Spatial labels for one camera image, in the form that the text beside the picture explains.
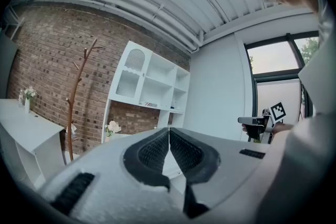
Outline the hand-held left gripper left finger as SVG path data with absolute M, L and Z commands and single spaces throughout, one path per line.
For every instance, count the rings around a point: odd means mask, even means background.
M 123 163 L 138 182 L 151 187 L 170 190 L 170 180 L 163 175 L 164 161 L 169 152 L 169 129 L 154 134 L 129 146 L 123 155 Z

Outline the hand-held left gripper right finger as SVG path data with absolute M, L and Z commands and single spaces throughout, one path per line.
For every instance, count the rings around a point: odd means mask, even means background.
M 176 128 L 170 129 L 170 150 L 186 178 L 183 212 L 196 218 L 209 208 L 196 200 L 192 186 L 212 178 L 220 165 L 220 155 L 213 147 Z

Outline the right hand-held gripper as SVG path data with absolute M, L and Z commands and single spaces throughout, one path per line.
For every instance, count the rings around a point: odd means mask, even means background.
M 281 122 L 285 116 L 284 107 L 279 102 L 264 109 L 261 117 L 239 117 L 237 121 L 245 126 L 247 135 L 252 141 L 270 144 L 276 123 Z

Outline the person's right forearm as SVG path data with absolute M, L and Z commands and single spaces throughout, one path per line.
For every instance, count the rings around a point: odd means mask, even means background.
M 276 135 L 280 132 L 291 130 L 292 128 L 293 128 L 293 125 L 291 124 L 284 124 L 281 122 L 277 122 L 272 130 L 272 134 Z

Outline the pink vase with flowers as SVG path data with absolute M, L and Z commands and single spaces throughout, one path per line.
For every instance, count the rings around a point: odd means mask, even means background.
M 113 134 L 119 133 L 121 127 L 118 122 L 114 120 L 110 121 L 109 124 L 105 125 L 106 137 L 111 137 Z

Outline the black framed window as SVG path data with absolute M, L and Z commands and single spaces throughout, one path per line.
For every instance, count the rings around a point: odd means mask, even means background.
M 314 112 L 298 74 L 318 50 L 315 31 L 291 34 L 247 44 L 253 87 L 253 116 L 262 116 L 271 106 L 282 103 L 285 117 L 294 125 Z

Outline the person's white t-shirt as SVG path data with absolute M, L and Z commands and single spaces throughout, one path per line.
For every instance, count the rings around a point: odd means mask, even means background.
M 336 15 L 317 0 L 319 49 L 300 72 L 316 115 L 286 134 L 258 224 L 336 224 Z

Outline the ribbed glass cabinet door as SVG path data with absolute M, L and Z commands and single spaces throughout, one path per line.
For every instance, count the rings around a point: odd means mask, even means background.
M 108 99 L 138 105 L 152 51 L 128 41 L 113 76 Z

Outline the wooden coat rack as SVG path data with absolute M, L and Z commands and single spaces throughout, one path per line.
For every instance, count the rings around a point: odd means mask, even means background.
M 102 48 L 102 46 L 97 46 L 96 45 L 97 41 L 98 41 L 98 39 L 94 38 L 91 46 L 89 48 L 84 48 L 83 49 L 83 55 L 79 59 L 80 65 L 77 64 L 76 60 L 72 61 L 73 65 L 76 68 L 77 73 L 76 73 L 76 77 L 74 79 L 73 86 L 71 88 L 70 97 L 66 98 L 66 101 L 69 105 L 68 112 L 66 113 L 66 115 L 67 115 L 67 125 L 66 125 L 66 127 L 67 128 L 65 130 L 65 135 L 66 135 L 65 142 L 67 142 L 68 150 L 63 150 L 63 152 L 62 152 L 62 156 L 64 158 L 65 165 L 67 165 L 66 152 L 68 152 L 70 162 L 72 162 L 74 160 L 72 143 L 73 143 L 73 141 L 78 140 L 78 138 L 73 138 L 72 137 L 72 124 L 73 124 L 72 116 L 73 116 L 73 108 L 75 106 L 75 97 L 76 97 L 78 84 L 82 80 L 81 75 L 82 75 L 82 72 L 84 70 L 84 67 L 87 63 L 87 60 L 88 60 L 91 52 L 95 49 L 101 49 Z

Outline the white shelf cabinet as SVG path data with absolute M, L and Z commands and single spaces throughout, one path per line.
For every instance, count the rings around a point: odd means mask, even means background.
M 140 102 L 156 103 L 157 108 L 139 104 L 136 106 L 158 110 L 160 115 L 157 127 L 167 127 L 170 115 L 173 115 L 172 126 L 182 127 L 189 85 L 190 73 L 188 71 L 152 51 Z M 102 142 L 106 141 L 105 125 L 109 123 L 108 114 L 111 102 L 112 100 L 107 98 L 101 131 Z

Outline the white side table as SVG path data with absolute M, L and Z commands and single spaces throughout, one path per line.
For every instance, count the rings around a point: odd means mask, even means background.
M 26 113 L 15 99 L 0 99 L 0 154 L 14 180 L 38 190 L 65 166 L 64 128 Z

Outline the white vase with flowers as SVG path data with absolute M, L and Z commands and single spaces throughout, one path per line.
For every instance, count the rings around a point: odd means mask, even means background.
M 18 96 L 19 107 L 24 107 L 26 113 L 30 112 L 30 104 L 36 97 L 36 94 L 36 90 L 32 86 L 29 86 L 25 90 L 20 90 Z

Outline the row of white ceiling pipes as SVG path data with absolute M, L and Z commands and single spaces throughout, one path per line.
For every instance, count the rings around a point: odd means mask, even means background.
M 17 5 L 37 0 L 11 0 Z M 203 46 L 203 35 L 194 34 L 172 15 L 167 13 L 163 4 L 152 4 L 146 0 L 41 0 L 69 2 L 76 5 L 102 9 L 136 23 L 149 31 L 165 38 L 188 53 L 195 53 Z

